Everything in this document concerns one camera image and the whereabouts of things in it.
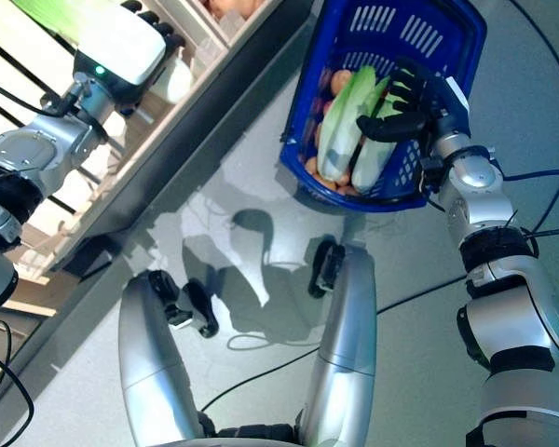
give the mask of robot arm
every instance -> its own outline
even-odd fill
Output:
[[[471,301],[457,325],[471,358],[490,376],[479,426],[468,447],[559,445],[559,299],[530,250],[502,191],[489,151],[470,141],[465,98],[453,79],[411,61],[393,77],[403,115],[423,117],[425,183],[439,193],[451,237],[468,272]],[[389,122],[360,120],[364,133],[389,140]]]
[[[0,135],[0,305],[17,273],[1,254],[20,243],[22,225],[107,139],[102,125],[127,112],[155,82],[184,40],[141,3],[111,5],[81,38],[74,83],[32,123]]]

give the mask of green vegetable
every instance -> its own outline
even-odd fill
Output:
[[[111,0],[12,1],[38,23],[76,43],[84,31],[100,22],[109,6],[116,4]]]
[[[379,83],[385,82],[387,85],[389,78],[386,77]],[[400,87],[405,87],[401,83],[394,83]],[[397,115],[401,112],[393,108],[395,101],[403,101],[402,98],[388,92],[377,113],[378,118],[386,118],[388,116]],[[387,164],[393,149],[397,143],[395,142],[375,142],[367,138],[362,145],[356,166],[352,171],[352,185],[359,193],[368,193],[379,179],[381,172]]]
[[[379,96],[375,89],[375,68],[371,66],[361,67],[339,92],[320,131],[317,169],[321,177],[335,182],[346,173],[361,139],[356,119],[372,113]]]

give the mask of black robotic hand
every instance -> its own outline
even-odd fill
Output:
[[[361,116],[362,133],[378,142],[418,139],[430,144],[449,133],[470,136],[468,110],[452,86],[442,76],[407,58],[397,59],[389,92],[402,98],[393,108],[402,112],[387,118]]]

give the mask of gray floor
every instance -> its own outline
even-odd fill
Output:
[[[496,146],[508,173],[559,167],[559,72],[552,57],[508,2],[475,4],[489,35],[470,101],[474,140]],[[522,4],[559,51],[559,0]],[[198,172],[181,173],[167,186],[124,255],[33,359],[22,380],[38,394],[36,415],[17,445],[132,445],[118,377],[116,297],[145,268],[164,268],[179,284],[199,278],[216,292],[222,328],[216,337],[202,339],[198,321],[173,332],[199,407],[320,339],[329,300],[311,300],[306,283],[323,235],[366,243],[375,257],[379,307],[462,273],[443,216],[433,209],[327,213],[294,198],[296,183],[278,161],[278,141],[296,80],[293,74],[185,203],[185,177]],[[525,226],[534,224],[558,182],[510,185]],[[547,226],[558,225],[559,204]],[[559,291],[559,237],[543,239],[541,251]],[[467,300],[457,284],[381,316],[367,445],[463,445],[486,378],[457,334],[455,314]],[[210,416],[218,427],[292,422],[311,364],[303,359],[241,388],[212,406]],[[14,404],[22,402],[11,391],[0,418]]]

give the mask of plastic shopping basket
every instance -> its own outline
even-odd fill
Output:
[[[363,65],[373,65],[382,78],[405,56],[453,76],[468,96],[485,36],[483,18],[466,0],[325,0],[284,132],[282,162],[314,197],[339,207],[382,212],[424,206],[417,142],[398,144],[364,196],[341,196],[305,171],[317,153],[322,105],[331,99],[324,85],[334,71]]]

